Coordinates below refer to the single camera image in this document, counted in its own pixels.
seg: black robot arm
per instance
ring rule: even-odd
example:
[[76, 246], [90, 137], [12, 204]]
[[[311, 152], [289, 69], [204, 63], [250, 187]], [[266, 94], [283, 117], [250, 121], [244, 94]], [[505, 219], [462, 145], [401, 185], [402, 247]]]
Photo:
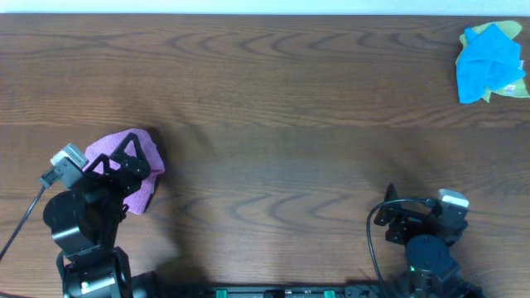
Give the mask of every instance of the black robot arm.
[[[132, 142], [136, 156], [125, 148]], [[43, 183], [61, 180], [69, 190], [46, 205], [43, 219], [62, 249], [57, 266], [63, 281], [64, 297], [131, 297], [128, 256], [114, 247], [118, 225], [128, 206], [123, 200], [140, 189], [151, 167], [138, 137], [129, 133], [110, 155], [100, 155], [83, 171], [71, 147], [59, 154], [54, 167], [42, 177]], [[80, 152], [77, 156], [84, 158]], [[110, 161], [119, 164], [110, 167]], [[100, 172], [98, 165], [103, 165]], [[70, 260], [64, 265], [63, 256]]]
[[[399, 199], [394, 185], [385, 201]], [[482, 290], [465, 282], [449, 247], [467, 228], [469, 201], [460, 193], [440, 190], [438, 199], [427, 199], [428, 214], [389, 204], [379, 210], [377, 225], [387, 225], [387, 241], [405, 245], [407, 270], [394, 282], [396, 297], [484, 297]]]

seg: crumpled cloth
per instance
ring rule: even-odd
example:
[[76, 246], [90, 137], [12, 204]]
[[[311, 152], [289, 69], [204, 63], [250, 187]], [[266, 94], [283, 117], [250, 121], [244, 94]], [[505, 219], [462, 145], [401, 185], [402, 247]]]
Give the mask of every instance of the crumpled cloth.
[[490, 25], [481, 34], [465, 29], [469, 45], [456, 63], [456, 80], [461, 103], [473, 103], [486, 93], [521, 79], [521, 46], [497, 26]]
[[[110, 156], [130, 132], [137, 134], [146, 159], [149, 162], [149, 165], [151, 165], [151, 174], [142, 181], [142, 187], [140, 190], [125, 198], [124, 203], [129, 206], [129, 211], [134, 214], [142, 214], [145, 212], [149, 199], [154, 192], [157, 175], [162, 174], [166, 170], [164, 168], [164, 162], [158, 153], [157, 145], [152, 141], [149, 132], [139, 128], [131, 128], [101, 138], [86, 148], [84, 155], [89, 159], [89, 164], [84, 169], [86, 170], [92, 161], [94, 161], [100, 154], [103, 153], [106, 156]], [[130, 156], [136, 156], [132, 142], [130, 142], [125, 148], [125, 153]], [[119, 168], [119, 164], [114, 161], [110, 161], [109, 165], [115, 170]], [[94, 171], [102, 173], [103, 165], [100, 164], [96, 166]]]

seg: blue towel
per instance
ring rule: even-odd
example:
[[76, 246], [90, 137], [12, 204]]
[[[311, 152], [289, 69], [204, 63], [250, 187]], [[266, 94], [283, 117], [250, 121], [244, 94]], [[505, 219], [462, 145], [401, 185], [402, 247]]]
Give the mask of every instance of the blue towel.
[[485, 94], [486, 87], [501, 89], [526, 74], [519, 69], [521, 46], [497, 26], [489, 26], [480, 35], [467, 28], [464, 34], [469, 45], [456, 64], [461, 103], [473, 103]]

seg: wood grain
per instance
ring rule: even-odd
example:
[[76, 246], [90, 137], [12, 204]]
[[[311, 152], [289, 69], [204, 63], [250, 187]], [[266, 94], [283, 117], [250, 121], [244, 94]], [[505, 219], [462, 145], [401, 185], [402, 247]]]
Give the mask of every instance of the wood grain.
[[[0, 16], [0, 239], [66, 143], [148, 129], [166, 161], [120, 225], [132, 273], [229, 283], [374, 279], [364, 221], [389, 182], [471, 201], [452, 253], [491, 297], [530, 291], [530, 103], [460, 105], [458, 36], [483, 17]], [[516, 38], [530, 58], [528, 19]], [[0, 291], [60, 295], [45, 194]], [[383, 274], [403, 247], [373, 228]]]

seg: white wall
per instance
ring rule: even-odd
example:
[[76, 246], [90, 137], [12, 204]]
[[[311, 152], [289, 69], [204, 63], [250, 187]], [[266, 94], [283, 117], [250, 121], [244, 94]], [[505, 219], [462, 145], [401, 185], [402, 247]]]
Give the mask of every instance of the white wall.
[[0, 0], [0, 12], [530, 16], [530, 0]]

